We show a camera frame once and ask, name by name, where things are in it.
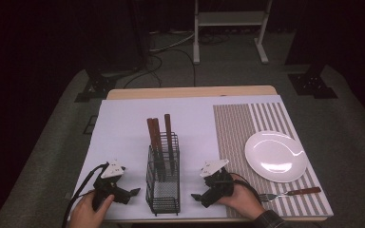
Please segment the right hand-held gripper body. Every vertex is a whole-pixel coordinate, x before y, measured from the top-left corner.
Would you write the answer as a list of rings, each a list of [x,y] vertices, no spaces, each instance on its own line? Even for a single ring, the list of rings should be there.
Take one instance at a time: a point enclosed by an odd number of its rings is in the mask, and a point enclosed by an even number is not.
[[[233,194],[233,178],[225,169],[229,160],[206,161],[200,173],[209,189],[199,196],[201,204],[207,208],[219,199]]]

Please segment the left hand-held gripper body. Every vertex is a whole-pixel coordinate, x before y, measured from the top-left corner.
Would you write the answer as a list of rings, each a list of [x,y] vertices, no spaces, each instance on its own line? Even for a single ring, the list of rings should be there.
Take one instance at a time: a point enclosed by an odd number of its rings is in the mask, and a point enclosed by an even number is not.
[[[97,211],[103,204],[103,201],[110,195],[114,196],[114,202],[128,204],[132,197],[131,193],[117,185],[124,171],[125,168],[117,160],[105,164],[104,170],[93,183],[95,196],[92,201],[92,207],[94,211]]]

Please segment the person's right hand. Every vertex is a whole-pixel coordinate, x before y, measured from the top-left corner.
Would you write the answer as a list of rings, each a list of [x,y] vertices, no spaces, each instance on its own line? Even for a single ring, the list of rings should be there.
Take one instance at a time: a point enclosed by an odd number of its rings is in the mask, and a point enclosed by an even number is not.
[[[233,208],[241,216],[250,220],[255,220],[265,212],[256,196],[247,187],[238,183],[234,184],[233,194],[220,198],[218,203]]]

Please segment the person's left hand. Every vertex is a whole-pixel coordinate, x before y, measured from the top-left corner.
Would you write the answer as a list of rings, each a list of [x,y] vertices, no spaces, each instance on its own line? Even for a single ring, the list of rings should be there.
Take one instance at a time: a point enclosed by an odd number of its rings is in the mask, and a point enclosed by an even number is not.
[[[94,197],[95,192],[91,191],[79,200],[70,215],[69,228],[100,228],[114,196],[109,195],[97,211],[92,206]]]

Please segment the striped placemat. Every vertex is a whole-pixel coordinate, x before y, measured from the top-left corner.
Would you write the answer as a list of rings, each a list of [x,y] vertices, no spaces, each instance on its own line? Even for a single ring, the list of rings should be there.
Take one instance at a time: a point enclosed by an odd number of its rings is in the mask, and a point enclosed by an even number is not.
[[[244,155],[247,140],[260,131],[276,131],[300,142],[297,131],[282,102],[260,104],[216,104],[214,118],[220,158],[229,160],[226,170],[246,179],[260,194],[278,194],[291,190],[320,187],[309,162],[305,173],[291,182],[274,182],[257,174]],[[288,220],[325,220],[334,212],[324,192],[281,197],[265,201],[265,208]]]

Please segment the white table sheet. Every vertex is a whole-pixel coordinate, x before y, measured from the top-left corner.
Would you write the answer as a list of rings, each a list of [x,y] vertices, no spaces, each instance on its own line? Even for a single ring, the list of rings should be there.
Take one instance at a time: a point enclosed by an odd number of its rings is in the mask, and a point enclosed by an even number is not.
[[[126,167],[120,185],[125,189],[141,188],[142,192],[128,204],[112,203],[106,222],[226,219],[223,205],[204,208],[191,197],[205,190],[200,177],[204,163],[220,159],[214,106],[272,102],[283,103],[278,95],[104,100],[79,179],[83,180],[97,165],[117,160]],[[182,207],[178,215],[155,216],[144,199],[149,147],[146,120],[157,118],[163,124],[164,114],[170,114],[172,130],[179,138]]]

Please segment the white plate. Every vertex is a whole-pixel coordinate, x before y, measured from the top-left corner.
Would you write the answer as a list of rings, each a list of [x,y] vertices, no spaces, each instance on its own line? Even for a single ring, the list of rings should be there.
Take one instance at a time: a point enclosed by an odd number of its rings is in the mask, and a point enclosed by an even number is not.
[[[296,181],[308,165],[301,143],[276,131],[252,135],[244,146],[244,155],[257,174],[274,182]]]

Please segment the black stand base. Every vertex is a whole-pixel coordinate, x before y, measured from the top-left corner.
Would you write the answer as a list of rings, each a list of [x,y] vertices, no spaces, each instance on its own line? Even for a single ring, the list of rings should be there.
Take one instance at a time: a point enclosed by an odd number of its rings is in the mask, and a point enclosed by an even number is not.
[[[320,77],[324,65],[310,65],[304,73],[289,74],[297,95],[311,95],[315,99],[336,99],[336,93]]]
[[[76,96],[75,103],[87,103],[91,99],[103,99],[117,83],[116,78],[106,77],[94,68],[87,68],[86,74],[88,81],[84,90]]]

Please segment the white metal stand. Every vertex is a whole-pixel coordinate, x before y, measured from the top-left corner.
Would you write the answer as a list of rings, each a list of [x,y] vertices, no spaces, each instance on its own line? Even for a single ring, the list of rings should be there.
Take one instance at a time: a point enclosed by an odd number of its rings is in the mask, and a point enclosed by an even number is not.
[[[226,11],[199,12],[199,0],[195,0],[193,62],[201,62],[199,32],[204,27],[240,27],[259,26],[259,36],[254,39],[260,61],[268,64],[269,60],[263,47],[263,37],[268,24],[273,0],[267,0],[264,11]]]

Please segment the brown-handled cutlery piece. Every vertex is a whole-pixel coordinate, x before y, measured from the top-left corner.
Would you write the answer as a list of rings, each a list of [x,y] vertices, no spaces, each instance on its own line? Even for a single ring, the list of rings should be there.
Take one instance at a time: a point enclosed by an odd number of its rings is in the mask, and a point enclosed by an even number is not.
[[[165,165],[163,160],[163,145],[162,145],[161,132],[159,128],[159,120],[157,118],[154,118],[152,122],[154,127],[155,149],[157,154],[159,180],[165,181]]]
[[[171,175],[174,176],[175,169],[174,169],[174,155],[173,155],[173,144],[172,144],[170,114],[164,114],[164,124],[165,124],[165,130],[166,130],[170,170],[171,170]]]
[[[150,146],[151,146],[151,152],[153,154],[153,166],[154,169],[156,171],[158,180],[161,181],[162,180],[162,173],[160,172],[160,166],[158,163],[158,147],[157,147],[157,138],[156,138],[156,133],[155,133],[155,126],[154,126],[154,122],[152,118],[148,118],[146,120],[147,122],[147,126],[148,126],[148,131],[149,131],[149,136],[150,136]]]

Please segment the brown-handled fork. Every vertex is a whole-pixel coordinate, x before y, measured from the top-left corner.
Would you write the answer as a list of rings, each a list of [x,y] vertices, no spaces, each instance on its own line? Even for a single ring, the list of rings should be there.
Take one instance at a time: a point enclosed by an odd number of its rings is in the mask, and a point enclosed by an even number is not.
[[[307,194],[314,194],[314,193],[320,193],[321,189],[319,187],[311,187],[311,188],[304,188],[304,189],[298,189],[298,190],[291,190],[284,193],[278,193],[278,194],[260,194],[259,199],[261,201],[273,201],[277,198],[281,197],[292,197],[297,195],[307,195]]]

